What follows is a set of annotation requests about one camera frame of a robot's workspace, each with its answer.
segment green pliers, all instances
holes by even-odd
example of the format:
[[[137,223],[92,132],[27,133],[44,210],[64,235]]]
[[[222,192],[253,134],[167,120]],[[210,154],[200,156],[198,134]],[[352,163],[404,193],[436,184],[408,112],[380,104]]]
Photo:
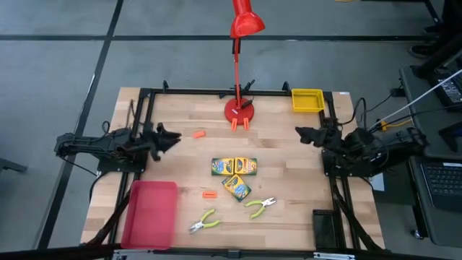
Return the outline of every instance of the green pliers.
[[[189,228],[189,233],[192,234],[192,233],[196,232],[197,230],[200,230],[201,228],[212,228],[212,227],[218,225],[219,223],[221,223],[220,220],[217,220],[217,221],[212,222],[212,223],[206,223],[206,224],[203,223],[203,221],[210,214],[212,214],[213,212],[215,212],[215,209],[210,209],[208,212],[205,212],[205,214],[201,217],[201,220],[199,220],[199,222],[197,222],[196,224],[192,225]]]
[[[250,216],[250,219],[254,219],[258,216],[261,215],[261,213],[263,213],[265,211],[265,208],[266,206],[269,206],[271,204],[273,204],[274,202],[276,202],[276,198],[269,198],[269,199],[265,199],[264,201],[261,201],[261,200],[256,200],[256,201],[250,201],[248,202],[245,206],[246,207],[249,207],[249,206],[252,206],[252,205],[257,205],[257,204],[262,204],[261,208],[254,214],[252,214]]]

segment small orange piece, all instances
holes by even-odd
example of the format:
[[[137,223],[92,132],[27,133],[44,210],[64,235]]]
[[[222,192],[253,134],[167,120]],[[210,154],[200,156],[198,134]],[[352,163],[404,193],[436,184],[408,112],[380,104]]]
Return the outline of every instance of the small orange piece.
[[[217,192],[216,191],[204,191],[202,192],[202,198],[215,199],[217,198]]]
[[[231,122],[231,130],[236,131],[237,129],[237,118],[233,118]]]
[[[248,131],[249,125],[248,125],[248,118],[244,118],[244,129]]]
[[[198,139],[198,138],[201,138],[201,137],[205,137],[205,131],[197,131],[193,134],[193,138],[194,139]]]

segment laptop keyboard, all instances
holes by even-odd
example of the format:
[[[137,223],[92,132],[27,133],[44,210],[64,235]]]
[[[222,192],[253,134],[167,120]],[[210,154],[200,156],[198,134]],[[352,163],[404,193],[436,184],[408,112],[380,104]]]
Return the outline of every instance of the laptop keyboard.
[[[462,196],[462,164],[431,162],[422,164],[433,195]]]

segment red lamp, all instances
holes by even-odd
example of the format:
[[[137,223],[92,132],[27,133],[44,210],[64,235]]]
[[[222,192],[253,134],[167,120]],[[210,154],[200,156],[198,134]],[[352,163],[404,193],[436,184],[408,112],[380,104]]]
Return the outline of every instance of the red lamp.
[[[239,87],[239,46],[241,37],[258,33],[265,29],[263,20],[252,12],[250,0],[232,0],[236,17],[231,24],[231,38],[234,38],[234,68],[236,81],[236,99],[231,99],[225,106],[225,117],[231,122],[232,130],[236,129],[237,125],[244,125],[248,130],[248,122],[252,120],[254,108],[252,101],[247,101],[240,96]]]

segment wooden table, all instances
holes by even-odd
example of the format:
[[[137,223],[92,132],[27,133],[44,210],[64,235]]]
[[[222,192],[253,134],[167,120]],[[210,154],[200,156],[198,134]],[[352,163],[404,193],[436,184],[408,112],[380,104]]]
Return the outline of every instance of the wooden table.
[[[128,104],[130,100],[136,102],[138,94],[139,88],[121,88],[111,121],[112,130],[125,126]],[[333,96],[339,121],[347,121],[353,112],[349,93],[334,92]],[[331,191],[323,174],[321,149],[301,144],[294,127],[319,127],[318,114],[293,113],[290,97],[255,96],[256,113],[250,130],[245,131],[239,126],[233,132],[223,115],[224,105],[230,98],[220,100],[215,95],[176,94],[157,94],[155,97],[154,124],[163,122],[168,131],[180,132],[183,137],[180,143],[161,155],[160,162],[149,159],[141,179],[175,181],[178,185],[173,247],[315,250],[312,211],[332,209]],[[355,127],[355,123],[346,125],[344,134]],[[193,139],[192,133],[199,130],[205,130],[206,137]],[[224,177],[211,176],[213,157],[258,159],[257,176],[243,176],[252,188],[243,203],[237,202],[222,186]],[[113,212],[120,179],[121,173],[109,173],[96,184],[82,242],[93,238]],[[383,247],[369,185],[359,178],[349,178],[349,185],[357,219]],[[202,191],[208,190],[217,191],[217,199],[203,199]],[[260,217],[250,220],[249,215],[256,208],[245,208],[244,203],[272,196],[277,198],[277,203],[268,207]],[[188,228],[212,207],[216,212],[208,221],[222,220],[223,223],[190,235]],[[117,242],[121,240],[124,220],[123,215]],[[352,247],[345,217],[343,223],[347,245]]]

